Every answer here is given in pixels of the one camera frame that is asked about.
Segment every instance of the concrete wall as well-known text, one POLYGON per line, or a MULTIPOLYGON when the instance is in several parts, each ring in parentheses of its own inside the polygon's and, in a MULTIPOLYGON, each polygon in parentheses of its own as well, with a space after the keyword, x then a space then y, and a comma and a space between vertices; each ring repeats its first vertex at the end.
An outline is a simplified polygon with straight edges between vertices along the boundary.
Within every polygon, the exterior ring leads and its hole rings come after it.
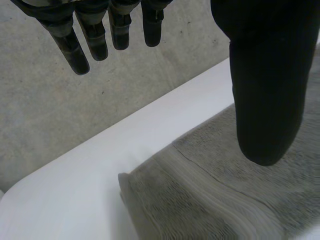
POLYGON ((103 62, 91 58, 75 21, 91 68, 77 76, 35 19, 8 0, 0 3, 0 189, 7 191, 229 55, 229 40, 215 24, 209 0, 169 5, 155 48, 144 43, 140 7, 131 18, 130 46, 116 51, 105 16, 109 57, 103 62))

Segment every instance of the gray towel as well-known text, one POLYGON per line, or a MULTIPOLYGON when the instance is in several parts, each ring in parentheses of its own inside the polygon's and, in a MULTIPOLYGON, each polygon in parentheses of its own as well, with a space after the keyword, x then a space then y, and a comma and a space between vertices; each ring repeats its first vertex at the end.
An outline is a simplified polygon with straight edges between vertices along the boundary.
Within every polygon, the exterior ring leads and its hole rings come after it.
POLYGON ((140 239, 289 239, 318 223, 319 66, 310 72, 299 133, 277 164, 259 166, 243 156, 232 105, 119 174, 140 239))

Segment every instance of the white table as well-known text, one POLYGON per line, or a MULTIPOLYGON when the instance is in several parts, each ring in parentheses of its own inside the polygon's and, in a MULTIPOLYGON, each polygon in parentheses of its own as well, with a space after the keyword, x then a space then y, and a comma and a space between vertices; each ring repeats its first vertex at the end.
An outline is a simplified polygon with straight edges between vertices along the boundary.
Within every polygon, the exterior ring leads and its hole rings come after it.
POLYGON ((118 173, 130 172, 233 101, 226 59, 14 185, 0 202, 0 240, 138 239, 118 173))

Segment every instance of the concrete floor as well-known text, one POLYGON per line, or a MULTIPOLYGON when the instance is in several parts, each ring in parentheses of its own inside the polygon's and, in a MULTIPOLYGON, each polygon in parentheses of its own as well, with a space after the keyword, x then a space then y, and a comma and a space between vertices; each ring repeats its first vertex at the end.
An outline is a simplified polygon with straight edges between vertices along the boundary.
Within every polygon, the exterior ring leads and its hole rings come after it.
POLYGON ((130 46, 96 62, 74 29, 90 73, 75 75, 49 33, 11 2, 0 3, 0 189, 88 140, 229 55, 208 0, 175 0, 162 41, 144 43, 141 8, 131 14, 130 46))

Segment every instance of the black rubber fingertip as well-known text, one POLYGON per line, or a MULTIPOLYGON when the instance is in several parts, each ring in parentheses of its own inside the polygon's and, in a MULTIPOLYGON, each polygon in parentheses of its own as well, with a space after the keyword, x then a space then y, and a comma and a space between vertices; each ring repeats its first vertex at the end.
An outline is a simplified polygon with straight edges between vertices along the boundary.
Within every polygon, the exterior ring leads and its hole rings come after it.
POLYGON ((129 34, 112 34, 112 42, 116 50, 125 50, 129 47, 129 34))
POLYGON ((148 47, 156 47, 161 41, 161 22, 143 21, 144 41, 148 47))
POLYGON ((68 60, 70 67, 77 75, 84 75, 90 71, 90 66, 82 49, 77 49, 68 60))
POLYGON ((104 35, 96 39, 90 39, 88 45, 94 60, 103 61, 108 57, 109 52, 104 35))

